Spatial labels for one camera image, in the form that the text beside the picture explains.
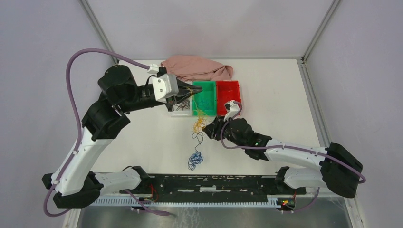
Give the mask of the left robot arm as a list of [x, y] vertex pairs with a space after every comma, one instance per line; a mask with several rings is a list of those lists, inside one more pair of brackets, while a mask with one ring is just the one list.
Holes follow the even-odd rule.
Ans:
[[175, 105], [202, 92], [201, 87], [179, 80], [162, 67], [150, 76], [147, 84], [138, 85], [129, 67], [112, 66], [98, 80], [98, 85], [102, 92], [79, 120], [80, 133], [75, 145], [56, 172], [42, 177], [59, 209], [82, 209], [102, 195], [121, 190], [146, 192], [149, 176], [140, 166], [114, 173], [93, 172], [92, 167], [130, 123], [131, 112], [160, 105], [171, 112]]

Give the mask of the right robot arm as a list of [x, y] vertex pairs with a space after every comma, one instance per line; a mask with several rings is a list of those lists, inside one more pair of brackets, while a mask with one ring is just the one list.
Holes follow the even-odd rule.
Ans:
[[296, 165], [278, 171], [274, 186], [281, 194], [313, 187], [327, 188], [352, 199], [358, 185], [366, 181], [362, 163], [338, 143], [306, 147], [282, 142], [254, 131], [244, 118], [225, 121], [217, 117], [202, 130], [210, 139], [220, 141], [224, 148], [242, 149], [252, 159]]

